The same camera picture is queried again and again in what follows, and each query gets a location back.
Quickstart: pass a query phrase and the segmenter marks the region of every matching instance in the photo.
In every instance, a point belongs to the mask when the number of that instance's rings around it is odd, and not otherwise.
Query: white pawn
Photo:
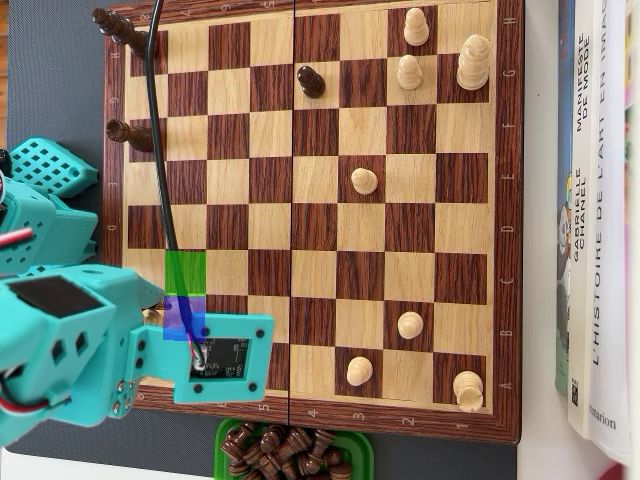
[[[429,25],[419,8],[411,8],[404,19],[404,39],[409,45],[419,47],[429,39]]]
[[[418,59],[413,55],[405,55],[398,64],[398,85],[405,90],[418,88],[422,83],[422,69]]]

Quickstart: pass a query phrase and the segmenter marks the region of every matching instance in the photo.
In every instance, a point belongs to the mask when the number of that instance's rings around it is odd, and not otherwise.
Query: chess piece
[[[471,35],[458,58],[458,84],[465,90],[478,90],[489,80],[491,44],[480,35]]]
[[[324,93],[324,79],[310,66],[303,65],[298,69],[298,82],[302,92],[309,98],[318,98]]]
[[[368,358],[356,357],[349,362],[347,367],[347,382],[358,387],[371,378],[373,365]]]
[[[327,468],[338,465],[342,461],[342,454],[336,447],[329,447],[324,452],[324,464]]]
[[[131,148],[140,152],[153,150],[150,128],[131,127],[125,122],[112,119],[107,122],[107,137],[114,142],[129,142]]]
[[[482,390],[482,379],[474,372],[459,373],[453,380],[453,393],[464,412],[475,412],[482,407]]]
[[[416,312],[403,313],[398,319],[398,333],[407,340],[420,335],[423,328],[424,320]]]
[[[371,170],[356,168],[351,174],[351,183],[361,195],[369,195],[378,187],[378,177]]]
[[[137,31],[128,18],[104,8],[94,8],[93,21],[100,27],[103,35],[113,38],[118,45],[129,45],[137,57],[144,58],[147,48],[147,32]]]
[[[405,55],[398,64],[398,85],[405,90],[413,90],[422,83],[422,69],[418,59],[413,55]]]
[[[404,19],[404,39],[409,45],[419,47],[429,39],[429,25],[424,12],[419,8],[410,8]]]
[[[264,453],[271,453],[278,448],[287,432],[280,425],[271,425],[260,440],[260,448]]]
[[[351,480],[351,465],[341,463],[329,469],[331,480]]]

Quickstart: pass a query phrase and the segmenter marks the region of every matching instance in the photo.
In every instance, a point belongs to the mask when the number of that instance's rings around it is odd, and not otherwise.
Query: wooden chessboard
[[[423,8],[430,37],[403,38]],[[143,28],[150,5],[115,10]],[[171,385],[136,406],[300,426],[512,443],[520,438],[522,0],[167,2],[156,85],[179,245],[206,250],[207,309],[272,314],[261,403],[174,405]],[[489,82],[456,82],[478,33]],[[398,61],[423,83],[399,88]],[[295,79],[310,65],[319,99]],[[142,63],[105,39],[105,122],[148,125]],[[152,156],[105,139],[102,260],[164,281]],[[350,174],[378,188],[355,192]],[[398,317],[419,313],[405,340]],[[373,376],[346,380],[364,356]],[[464,413],[453,379],[484,384]]]

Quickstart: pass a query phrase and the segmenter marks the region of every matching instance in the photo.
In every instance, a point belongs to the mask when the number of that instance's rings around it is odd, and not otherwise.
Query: white chess piece
[[[489,80],[491,44],[480,35],[471,35],[458,59],[458,84],[465,90],[478,90]]]
[[[413,55],[405,55],[398,63],[398,85],[405,90],[418,88],[422,83],[422,69],[418,59]]]
[[[411,8],[404,19],[404,39],[409,45],[419,47],[429,39],[429,25],[419,8]]]

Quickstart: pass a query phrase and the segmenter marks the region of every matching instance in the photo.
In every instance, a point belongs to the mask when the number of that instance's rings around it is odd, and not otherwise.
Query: dark square
[[[340,107],[386,105],[386,58],[340,62]]]
[[[293,154],[330,156],[338,154],[338,109],[293,112]]]
[[[292,176],[291,157],[249,159],[249,202],[290,203]]]
[[[207,249],[246,250],[248,245],[247,205],[207,205]]]
[[[356,191],[351,182],[351,174],[357,168],[364,168],[376,174],[378,186],[369,195]],[[338,158],[338,202],[339,203],[384,203],[385,199],[385,156],[384,155],[341,155]]]
[[[487,359],[479,355],[458,355],[455,353],[433,354],[433,402],[457,405],[453,393],[453,381],[462,372],[474,372],[482,379],[486,390]]]
[[[151,120],[149,120],[148,118],[144,120],[131,120],[131,122],[129,122],[129,125],[132,127],[146,127],[151,129]],[[164,155],[165,155],[165,158],[167,158],[167,119],[166,118],[160,119],[160,136],[162,137],[162,147],[164,149]],[[129,148],[129,162],[153,162],[154,161],[153,152],[140,152],[139,150],[135,150],[131,148],[131,146],[129,146],[128,148]]]
[[[274,343],[271,346],[267,388],[289,390],[289,345],[286,343]]]
[[[486,153],[436,155],[436,202],[487,203],[489,156]]]
[[[153,55],[153,72],[156,75],[167,73],[167,56],[169,53],[169,32],[158,32],[156,36],[156,48]],[[131,53],[131,76],[141,77],[144,75],[144,60]]]
[[[398,320],[402,314],[415,312],[422,317],[424,328],[420,335],[410,340],[398,333]],[[385,350],[408,350],[411,352],[433,351],[433,304],[420,302],[384,302],[384,348]]]
[[[336,301],[333,298],[291,298],[289,342],[333,347],[336,344]]]
[[[293,67],[267,65],[251,67],[251,111],[293,108]]]
[[[337,204],[293,203],[291,205],[292,250],[335,250],[337,235]]]
[[[435,55],[438,50],[438,7],[421,7],[429,26],[429,38],[419,47],[409,45],[404,39],[404,19],[409,9],[396,8],[389,10],[387,25],[387,56],[402,57],[404,55]]]
[[[489,82],[478,90],[465,90],[458,85],[457,53],[438,55],[438,103],[487,103]]]
[[[249,157],[249,114],[210,115],[207,158],[237,159]]]
[[[436,208],[433,203],[387,203],[385,250],[387,252],[433,252]]]
[[[487,304],[487,256],[437,253],[435,301]]]
[[[169,116],[187,117],[207,114],[207,72],[169,75]]]
[[[167,188],[172,205],[207,203],[207,161],[166,162]]]
[[[159,205],[129,206],[129,248],[165,248]]]
[[[340,15],[296,17],[296,63],[340,60]]]
[[[436,153],[436,106],[388,106],[387,153]]]
[[[249,250],[249,295],[291,295],[290,250]]]
[[[384,252],[338,252],[337,298],[383,300]]]
[[[347,382],[349,363],[356,357],[367,358],[373,366],[371,378],[358,387]],[[336,395],[382,398],[382,350],[336,347]]]
[[[209,70],[249,66],[249,23],[209,27]]]
[[[103,306],[96,298],[60,276],[30,278],[7,285],[24,303],[56,318],[70,317]]]

